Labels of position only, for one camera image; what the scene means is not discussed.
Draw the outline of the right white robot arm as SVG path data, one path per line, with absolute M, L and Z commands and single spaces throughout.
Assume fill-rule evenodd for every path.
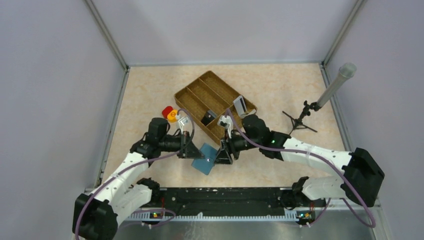
M 372 155 L 357 147 L 337 151 L 300 141 L 289 134 L 270 130 L 256 115 L 242 119 L 244 131 L 236 128 L 230 115 L 222 115 L 218 126 L 225 129 L 215 157 L 217 164 L 232 164 L 240 152 L 258 149 L 269 159 L 298 163 L 324 171 L 326 177 L 301 177 L 292 185 L 293 200 L 307 206 L 318 199 L 349 199 L 373 207 L 385 174 Z

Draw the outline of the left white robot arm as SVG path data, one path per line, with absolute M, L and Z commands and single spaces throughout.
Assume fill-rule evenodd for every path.
M 194 131 L 184 131 L 185 124 L 195 123 L 187 114 L 178 120 L 174 134 L 169 122 L 154 117 L 143 137 L 134 143 L 119 167 L 107 180 L 90 193 L 75 200 L 72 232 L 77 240 L 111 240 L 120 225 L 139 207 L 154 207 L 160 202 L 159 191 L 148 183 L 135 183 L 136 178 L 153 162 L 177 156 L 196 159 L 202 152 L 193 143 Z

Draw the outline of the blue card holder wallet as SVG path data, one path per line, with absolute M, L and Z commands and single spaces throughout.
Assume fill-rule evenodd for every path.
M 191 163 L 191 166 L 204 175 L 208 176 L 215 166 L 215 159 L 218 150 L 211 145 L 204 143 L 200 148 L 200 151 L 203 154 L 203 157 L 194 159 Z

